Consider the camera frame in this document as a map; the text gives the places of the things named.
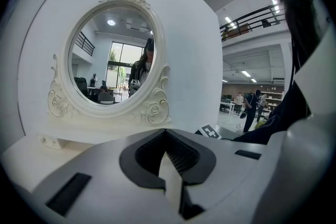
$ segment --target white mirror frame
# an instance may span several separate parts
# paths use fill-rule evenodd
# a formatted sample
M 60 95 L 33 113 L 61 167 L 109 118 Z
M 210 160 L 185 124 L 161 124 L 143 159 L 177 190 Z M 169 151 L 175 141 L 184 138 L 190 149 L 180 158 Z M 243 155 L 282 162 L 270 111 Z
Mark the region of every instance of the white mirror frame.
M 150 21 L 153 27 L 153 38 L 155 42 L 154 61 L 146 83 L 140 87 L 132 98 L 128 98 L 114 105 L 97 105 L 75 88 L 77 86 L 75 86 L 76 83 L 71 68 L 72 49 L 83 26 L 98 13 L 113 8 L 114 6 L 131 6 L 142 12 Z M 63 117 L 65 115 L 72 117 L 77 112 L 82 112 L 97 118 L 111 118 L 126 113 L 134 116 L 146 114 L 148 121 L 152 124 L 165 121 L 168 117 L 168 103 L 165 98 L 163 81 L 168 80 L 166 72 L 169 71 L 169 67 L 165 64 L 165 51 L 165 38 L 162 24 L 157 14 L 145 0 L 99 1 L 99 4 L 87 11 L 73 27 L 65 45 L 63 45 L 61 49 L 60 57 L 57 58 L 57 56 L 54 55 L 56 66 L 52 67 L 52 69 L 55 71 L 55 77 L 48 93 L 50 112 L 56 117 Z M 158 99 L 156 99 L 155 102 L 148 102 L 148 100 L 153 100 L 154 95 L 157 95 Z M 158 107 L 161 104 L 166 105 L 166 109 L 163 109 L 163 113 Z

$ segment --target oval mirror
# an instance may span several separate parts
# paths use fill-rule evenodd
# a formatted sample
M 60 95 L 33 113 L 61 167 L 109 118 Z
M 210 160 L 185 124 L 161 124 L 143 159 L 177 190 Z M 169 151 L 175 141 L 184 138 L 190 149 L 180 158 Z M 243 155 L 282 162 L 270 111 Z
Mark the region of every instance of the oval mirror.
M 74 87 L 97 105 L 136 95 L 151 71 L 154 36 L 148 18 L 132 6 L 99 12 L 84 25 L 69 54 Z

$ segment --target window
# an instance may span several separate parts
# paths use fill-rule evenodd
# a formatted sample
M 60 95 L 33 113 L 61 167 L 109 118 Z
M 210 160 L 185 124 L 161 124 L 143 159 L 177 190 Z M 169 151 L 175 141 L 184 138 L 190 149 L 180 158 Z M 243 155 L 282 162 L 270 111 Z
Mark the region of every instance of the window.
M 106 85 L 121 91 L 128 91 L 132 65 L 139 61 L 142 53 L 142 47 L 113 42 L 106 74 Z

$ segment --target storage shelf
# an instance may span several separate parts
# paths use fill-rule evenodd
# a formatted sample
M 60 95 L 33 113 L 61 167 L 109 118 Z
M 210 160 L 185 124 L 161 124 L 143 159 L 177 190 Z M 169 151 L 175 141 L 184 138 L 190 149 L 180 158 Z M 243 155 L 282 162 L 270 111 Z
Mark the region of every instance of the storage shelf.
M 275 99 L 275 98 L 266 98 L 268 100 L 276 100 L 276 101 L 282 101 L 281 99 Z
M 271 93 L 271 94 L 279 94 L 279 95 L 282 95 L 282 93 L 279 93 L 279 92 L 261 92 L 261 93 Z

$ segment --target railing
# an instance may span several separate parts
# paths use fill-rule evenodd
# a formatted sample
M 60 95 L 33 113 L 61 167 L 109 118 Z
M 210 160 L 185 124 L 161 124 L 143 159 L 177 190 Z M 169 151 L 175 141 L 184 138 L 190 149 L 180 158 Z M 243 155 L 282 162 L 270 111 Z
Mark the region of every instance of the railing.
M 76 38 L 75 44 L 81 48 L 83 51 L 85 51 L 87 54 L 92 56 L 94 45 L 87 39 L 87 37 L 84 35 L 84 33 L 81 31 Z
M 271 5 L 232 20 L 232 22 L 220 26 L 222 41 L 252 32 L 258 27 L 278 25 L 285 20 L 283 11 L 282 5 Z

